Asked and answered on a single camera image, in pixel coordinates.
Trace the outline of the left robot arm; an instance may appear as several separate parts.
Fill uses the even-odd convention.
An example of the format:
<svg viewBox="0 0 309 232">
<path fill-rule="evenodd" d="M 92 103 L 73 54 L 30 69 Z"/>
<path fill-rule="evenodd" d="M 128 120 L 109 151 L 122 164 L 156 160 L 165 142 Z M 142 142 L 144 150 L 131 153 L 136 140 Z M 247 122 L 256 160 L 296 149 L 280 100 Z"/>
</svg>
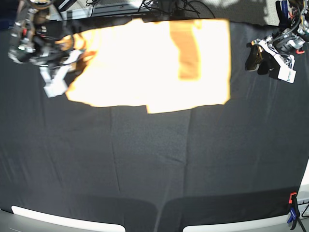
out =
<svg viewBox="0 0 309 232">
<path fill-rule="evenodd" d="M 250 16 L 264 17 L 264 0 L 238 0 L 231 5 L 218 6 L 203 0 L 140 0 L 136 12 L 144 22 L 225 22 L 247 25 Z M 278 31 L 266 38 L 256 39 L 251 44 L 251 53 L 246 70 L 260 75 L 278 74 L 283 69 L 275 60 L 281 58 L 287 67 L 292 67 L 292 54 L 302 50 L 309 41 L 309 2 L 307 0 L 278 0 L 275 2 L 280 20 Z"/>
</svg>

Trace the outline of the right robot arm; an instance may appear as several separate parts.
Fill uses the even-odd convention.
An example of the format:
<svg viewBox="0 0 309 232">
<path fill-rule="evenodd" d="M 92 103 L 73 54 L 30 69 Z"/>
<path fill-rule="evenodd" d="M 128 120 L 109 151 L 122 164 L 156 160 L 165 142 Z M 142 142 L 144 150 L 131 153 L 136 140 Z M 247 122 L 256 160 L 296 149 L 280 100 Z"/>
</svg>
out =
<svg viewBox="0 0 309 232">
<path fill-rule="evenodd" d="M 62 31 L 69 36 L 64 42 L 47 35 L 53 0 L 21 0 L 11 32 L 8 56 L 15 63 L 39 67 L 47 97 L 62 95 L 68 89 L 65 77 L 77 62 L 80 51 L 74 49 L 74 36 L 60 14 Z"/>
</svg>

